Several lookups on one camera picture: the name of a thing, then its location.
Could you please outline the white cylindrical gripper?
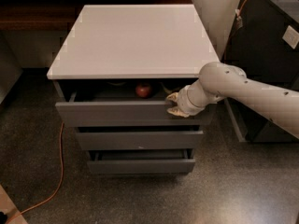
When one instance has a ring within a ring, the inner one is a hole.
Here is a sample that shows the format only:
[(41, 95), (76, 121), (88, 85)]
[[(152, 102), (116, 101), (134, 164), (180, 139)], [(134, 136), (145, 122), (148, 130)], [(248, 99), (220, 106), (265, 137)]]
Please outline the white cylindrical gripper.
[(190, 86), (185, 86), (178, 93), (173, 92), (166, 97), (168, 101), (178, 104), (178, 106), (167, 109), (169, 114), (177, 117), (187, 118), (188, 116), (196, 116), (206, 108), (203, 105), (195, 105), (191, 101), (191, 98), (188, 95), (189, 87)]

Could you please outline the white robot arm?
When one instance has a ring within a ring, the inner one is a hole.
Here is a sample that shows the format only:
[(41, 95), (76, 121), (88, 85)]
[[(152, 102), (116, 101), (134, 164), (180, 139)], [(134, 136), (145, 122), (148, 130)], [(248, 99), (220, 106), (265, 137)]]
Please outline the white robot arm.
[(220, 62), (205, 64), (192, 85), (169, 94), (166, 99), (176, 105), (167, 112), (187, 118), (224, 98), (237, 100), (287, 133), (299, 137), (298, 91), (249, 79), (241, 68)]

